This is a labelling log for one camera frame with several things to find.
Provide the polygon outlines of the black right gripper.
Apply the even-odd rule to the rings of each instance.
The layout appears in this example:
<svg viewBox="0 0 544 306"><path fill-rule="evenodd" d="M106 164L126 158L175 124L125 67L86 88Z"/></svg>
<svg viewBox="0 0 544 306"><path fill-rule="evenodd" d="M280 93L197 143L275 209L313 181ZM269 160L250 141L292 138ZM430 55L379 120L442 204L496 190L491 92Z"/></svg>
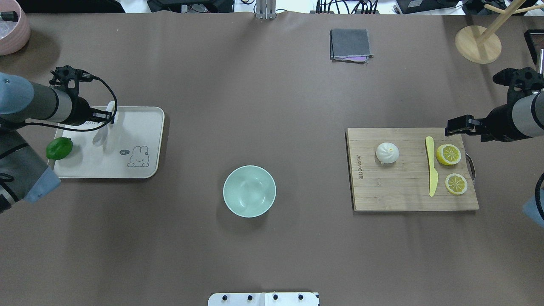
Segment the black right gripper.
<svg viewBox="0 0 544 306"><path fill-rule="evenodd" d="M480 136L481 142L513 142L544 134L544 79L533 68L505 68L492 77L508 87L507 103L493 109L485 118L469 114L450 119L445 136Z"/></svg>

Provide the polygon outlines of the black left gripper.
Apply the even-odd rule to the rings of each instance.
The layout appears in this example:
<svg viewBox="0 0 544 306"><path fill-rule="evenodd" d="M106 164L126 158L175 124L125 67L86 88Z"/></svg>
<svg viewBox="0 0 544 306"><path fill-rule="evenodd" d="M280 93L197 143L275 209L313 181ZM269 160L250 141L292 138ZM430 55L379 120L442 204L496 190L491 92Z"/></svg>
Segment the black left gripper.
<svg viewBox="0 0 544 306"><path fill-rule="evenodd" d="M56 107L49 117L52 122L80 126L86 122L114 124L114 110L98 110L79 95L80 82L100 81L111 93L111 88L101 78L89 72L66 65L56 67L49 87L56 98Z"/></svg>

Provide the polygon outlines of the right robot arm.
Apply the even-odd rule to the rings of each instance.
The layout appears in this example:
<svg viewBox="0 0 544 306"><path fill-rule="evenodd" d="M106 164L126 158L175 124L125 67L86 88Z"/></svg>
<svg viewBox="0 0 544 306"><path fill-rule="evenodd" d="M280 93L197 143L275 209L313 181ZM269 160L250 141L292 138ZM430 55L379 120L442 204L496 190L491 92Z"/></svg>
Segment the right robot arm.
<svg viewBox="0 0 544 306"><path fill-rule="evenodd" d="M505 68L492 81L508 87L507 103L484 118L470 114L447 121L445 136L480 136L481 142L514 142L544 133L543 75L533 68Z"/></svg>

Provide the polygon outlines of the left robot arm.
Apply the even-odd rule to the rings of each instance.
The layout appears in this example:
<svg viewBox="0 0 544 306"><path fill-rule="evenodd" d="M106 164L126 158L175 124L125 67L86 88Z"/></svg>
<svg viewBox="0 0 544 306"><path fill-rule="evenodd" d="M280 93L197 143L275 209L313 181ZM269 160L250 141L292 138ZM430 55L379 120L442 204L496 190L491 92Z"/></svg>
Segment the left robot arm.
<svg viewBox="0 0 544 306"><path fill-rule="evenodd" d="M4 212L20 200L35 203L61 182L19 129L41 126L78 132L86 122L104 128L114 124L118 102L114 96L111 111L90 107L79 95L79 84L101 78L69 65L56 67L47 86L6 73L0 79L0 209Z"/></svg>

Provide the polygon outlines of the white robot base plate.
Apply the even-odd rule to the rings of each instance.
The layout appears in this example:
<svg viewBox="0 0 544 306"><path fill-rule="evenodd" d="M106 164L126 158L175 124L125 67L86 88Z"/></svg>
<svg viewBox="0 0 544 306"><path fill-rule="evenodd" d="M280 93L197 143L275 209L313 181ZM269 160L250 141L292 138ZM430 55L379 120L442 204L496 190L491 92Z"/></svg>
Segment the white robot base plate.
<svg viewBox="0 0 544 306"><path fill-rule="evenodd" d="M211 294L208 306L320 306L314 292L242 292Z"/></svg>

